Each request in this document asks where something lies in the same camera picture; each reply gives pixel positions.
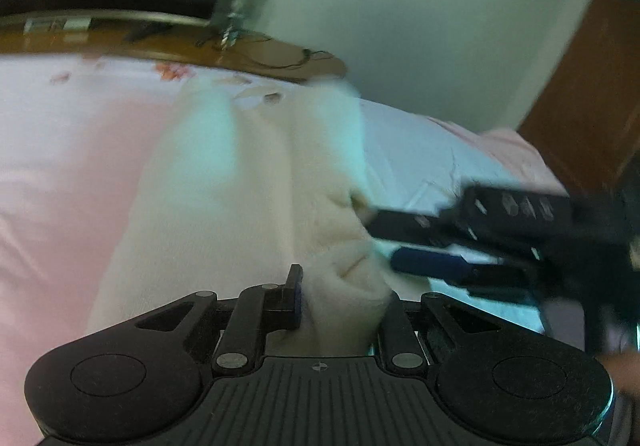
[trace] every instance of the cloth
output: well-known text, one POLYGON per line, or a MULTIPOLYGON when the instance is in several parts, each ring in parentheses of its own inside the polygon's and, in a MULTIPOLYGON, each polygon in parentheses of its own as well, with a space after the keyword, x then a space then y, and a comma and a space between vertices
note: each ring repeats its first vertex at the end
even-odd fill
POLYGON ((186 85, 143 171, 88 332, 197 290, 227 298, 256 278, 283 283, 300 263, 301 329, 271 340, 270 352, 366 352, 389 288, 354 209, 371 200, 358 99, 328 82, 248 109, 229 99, 209 81, 186 85))

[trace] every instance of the pink fabric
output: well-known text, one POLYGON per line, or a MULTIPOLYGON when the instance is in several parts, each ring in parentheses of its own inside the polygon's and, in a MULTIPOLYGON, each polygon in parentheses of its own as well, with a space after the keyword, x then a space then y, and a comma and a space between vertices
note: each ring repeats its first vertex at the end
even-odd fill
POLYGON ((473 133, 462 126, 440 119, 429 118, 466 143, 493 157, 518 178, 523 187, 550 193, 566 190, 532 145, 510 128, 497 128, 484 133, 473 133))
POLYGON ((173 99, 158 74, 129 73, 140 80, 134 95, 92 65, 0 58, 2 446, 42 438, 24 376, 84 331, 173 99))

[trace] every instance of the bed sheet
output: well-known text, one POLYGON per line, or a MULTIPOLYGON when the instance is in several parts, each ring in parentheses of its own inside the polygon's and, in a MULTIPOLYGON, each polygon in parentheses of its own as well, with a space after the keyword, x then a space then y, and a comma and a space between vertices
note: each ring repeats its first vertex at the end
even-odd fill
MULTIPOLYGON (((295 86, 124 58, 0 58, 0 445, 40 438, 22 396, 26 371, 47 350, 81 336, 142 167, 193 74, 215 80, 242 108, 295 86)), ((387 207, 432 213, 467 181, 518 182, 446 126, 361 105, 369 172, 387 207)), ((388 282, 411 299, 429 288, 408 275, 388 282)), ((535 311, 470 300, 438 281, 431 287, 540 326, 535 311)))

